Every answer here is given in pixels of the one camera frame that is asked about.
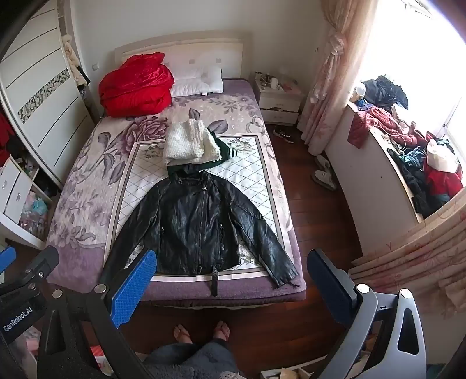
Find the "pile of clothes on sill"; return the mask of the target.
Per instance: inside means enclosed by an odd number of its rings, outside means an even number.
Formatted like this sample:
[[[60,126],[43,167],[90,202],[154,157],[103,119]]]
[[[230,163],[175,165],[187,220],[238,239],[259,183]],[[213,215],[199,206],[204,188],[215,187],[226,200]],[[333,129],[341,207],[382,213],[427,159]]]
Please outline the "pile of clothes on sill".
[[[382,132],[418,214],[432,215],[464,188],[462,166],[452,144],[430,132],[422,134],[414,122],[407,124],[397,113],[398,108],[408,109],[401,86],[384,76],[364,80],[356,86],[352,102],[358,112],[347,141],[361,148],[372,129]]]

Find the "white drawer shelf unit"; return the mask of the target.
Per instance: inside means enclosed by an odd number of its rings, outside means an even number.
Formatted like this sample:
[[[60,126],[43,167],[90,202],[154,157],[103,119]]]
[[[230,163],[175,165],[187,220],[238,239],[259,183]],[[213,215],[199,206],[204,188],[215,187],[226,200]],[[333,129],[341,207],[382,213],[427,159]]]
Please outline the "white drawer shelf unit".
[[[41,250],[56,201],[34,182],[38,171],[29,175],[12,157],[1,168],[1,237]]]

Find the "person's legs and feet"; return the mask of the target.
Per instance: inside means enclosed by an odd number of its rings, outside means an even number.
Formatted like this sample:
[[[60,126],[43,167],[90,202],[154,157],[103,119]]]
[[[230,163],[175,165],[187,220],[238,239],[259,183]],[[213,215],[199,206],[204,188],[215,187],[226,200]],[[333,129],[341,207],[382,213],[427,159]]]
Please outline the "person's legs and feet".
[[[174,328],[175,343],[155,349],[143,361],[154,378],[240,378],[227,342],[231,330],[219,321],[213,338],[200,346],[193,343],[182,326]]]

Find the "bed with floral cover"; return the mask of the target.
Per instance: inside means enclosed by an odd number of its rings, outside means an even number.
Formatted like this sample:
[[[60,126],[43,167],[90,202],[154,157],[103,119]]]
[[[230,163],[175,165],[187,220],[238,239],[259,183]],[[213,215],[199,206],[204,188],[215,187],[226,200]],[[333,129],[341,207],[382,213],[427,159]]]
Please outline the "bed with floral cover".
[[[49,282],[82,293],[145,250],[156,270],[144,298],[171,306],[248,306],[306,297],[301,255],[280,171],[253,89],[174,97],[156,115],[102,118],[68,176],[47,243]],[[238,155],[169,175],[167,129],[202,120]]]

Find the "white slippers on floor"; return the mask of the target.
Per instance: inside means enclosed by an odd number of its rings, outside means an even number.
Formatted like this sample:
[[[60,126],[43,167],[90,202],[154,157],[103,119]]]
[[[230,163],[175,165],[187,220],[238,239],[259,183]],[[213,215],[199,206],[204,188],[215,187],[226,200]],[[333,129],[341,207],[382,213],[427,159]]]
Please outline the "white slippers on floor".
[[[312,179],[328,190],[336,190],[336,183],[333,181],[330,162],[322,155],[317,155],[314,160],[318,169],[312,174]]]

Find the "white sliding door wardrobe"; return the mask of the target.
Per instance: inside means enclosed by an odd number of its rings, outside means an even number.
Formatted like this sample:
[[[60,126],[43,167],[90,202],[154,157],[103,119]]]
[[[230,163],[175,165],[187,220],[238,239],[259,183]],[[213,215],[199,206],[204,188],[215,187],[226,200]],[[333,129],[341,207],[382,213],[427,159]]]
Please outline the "white sliding door wardrobe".
[[[31,15],[1,59],[1,102],[41,168],[64,185],[95,124],[63,50],[56,1]]]

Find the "white fuzzy folded sweater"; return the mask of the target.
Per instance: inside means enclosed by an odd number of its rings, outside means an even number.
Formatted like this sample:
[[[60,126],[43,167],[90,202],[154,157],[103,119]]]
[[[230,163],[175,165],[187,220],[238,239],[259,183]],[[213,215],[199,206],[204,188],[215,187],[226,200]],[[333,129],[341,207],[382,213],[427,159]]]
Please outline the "white fuzzy folded sweater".
[[[163,147],[166,166],[206,164],[220,158],[220,147],[202,120],[190,118],[167,129]]]

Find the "green striped folded garment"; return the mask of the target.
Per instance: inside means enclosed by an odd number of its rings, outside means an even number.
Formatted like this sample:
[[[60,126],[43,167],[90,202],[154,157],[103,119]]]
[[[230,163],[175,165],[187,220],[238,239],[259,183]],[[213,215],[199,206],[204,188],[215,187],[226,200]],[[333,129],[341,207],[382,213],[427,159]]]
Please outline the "green striped folded garment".
[[[199,172],[219,166],[238,155],[234,148],[230,148],[214,132],[204,136],[204,152],[198,158],[175,160],[174,165],[167,165],[169,175],[187,169],[189,172]]]

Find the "garment hanging by wardrobe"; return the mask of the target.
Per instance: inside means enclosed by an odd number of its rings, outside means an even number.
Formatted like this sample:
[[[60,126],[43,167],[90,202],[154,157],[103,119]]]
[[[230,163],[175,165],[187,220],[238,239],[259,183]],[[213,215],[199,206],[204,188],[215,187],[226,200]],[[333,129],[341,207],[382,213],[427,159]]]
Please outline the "garment hanging by wardrobe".
[[[62,44],[77,88],[79,90],[82,90],[83,88],[89,85],[90,80],[83,71],[81,67],[81,62],[78,59],[75,51],[73,50],[73,47],[71,45],[72,39],[73,38],[71,35],[65,34],[64,36],[62,36]]]

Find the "red folded quilt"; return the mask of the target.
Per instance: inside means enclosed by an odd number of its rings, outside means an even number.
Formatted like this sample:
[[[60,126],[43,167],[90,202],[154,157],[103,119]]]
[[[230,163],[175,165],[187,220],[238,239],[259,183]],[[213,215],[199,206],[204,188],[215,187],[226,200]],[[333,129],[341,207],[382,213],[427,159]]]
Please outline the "red folded quilt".
[[[107,116],[156,115],[171,106],[174,77],[164,57],[162,52],[134,55],[100,81],[100,104]]]

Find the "dark sneaker on floor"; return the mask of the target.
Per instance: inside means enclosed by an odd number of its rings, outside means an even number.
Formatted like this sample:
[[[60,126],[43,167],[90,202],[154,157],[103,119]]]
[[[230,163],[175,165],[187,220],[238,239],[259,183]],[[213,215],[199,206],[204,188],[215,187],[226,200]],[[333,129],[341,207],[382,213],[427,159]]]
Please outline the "dark sneaker on floor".
[[[293,144],[294,143],[294,140],[292,138],[292,135],[285,132],[283,129],[279,128],[279,127],[276,127],[274,130],[273,130],[273,133],[275,136],[283,139],[284,141],[286,141],[287,143],[289,144]]]

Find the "pink floral curtain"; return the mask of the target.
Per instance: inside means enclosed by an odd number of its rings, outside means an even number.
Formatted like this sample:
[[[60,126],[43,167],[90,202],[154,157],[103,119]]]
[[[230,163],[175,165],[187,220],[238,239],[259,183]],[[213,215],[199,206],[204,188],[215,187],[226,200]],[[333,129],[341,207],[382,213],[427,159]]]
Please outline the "pink floral curtain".
[[[321,8],[330,25],[329,36],[298,122],[301,138],[312,156],[324,152],[349,101],[377,2],[322,1]]]

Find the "white pillow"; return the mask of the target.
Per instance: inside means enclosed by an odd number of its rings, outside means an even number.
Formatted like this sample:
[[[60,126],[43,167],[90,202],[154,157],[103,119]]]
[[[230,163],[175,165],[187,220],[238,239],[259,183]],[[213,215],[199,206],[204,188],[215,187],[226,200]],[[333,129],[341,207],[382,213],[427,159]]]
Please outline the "white pillow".
[[[223,93],[222,70],[218,66],[173,67],[170,71],[174,77],[172,97]]]

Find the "white bedside nightstand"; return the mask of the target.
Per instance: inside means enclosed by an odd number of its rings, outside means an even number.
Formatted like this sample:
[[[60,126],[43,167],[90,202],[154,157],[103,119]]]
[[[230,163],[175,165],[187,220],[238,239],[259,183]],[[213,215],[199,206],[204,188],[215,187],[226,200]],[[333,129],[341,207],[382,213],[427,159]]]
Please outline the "white bedside nightstand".
[[[293,80],[282,84],[276,77],[256,72],[254,94],[265,123],[279,126],[297,123],[304,94]]]

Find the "beige bed headboard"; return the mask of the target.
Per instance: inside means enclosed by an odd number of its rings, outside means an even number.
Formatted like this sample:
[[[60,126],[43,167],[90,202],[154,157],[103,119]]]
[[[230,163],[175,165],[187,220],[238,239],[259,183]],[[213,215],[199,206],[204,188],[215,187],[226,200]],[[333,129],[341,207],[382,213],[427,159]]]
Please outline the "beige bed headboard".
[[[134,55],[161,52],[163,63],[175,67],[219,66],[226,78],[250,78],[252,35],[247,31],[188,31],[142,39],[114,50],[116,66]]]

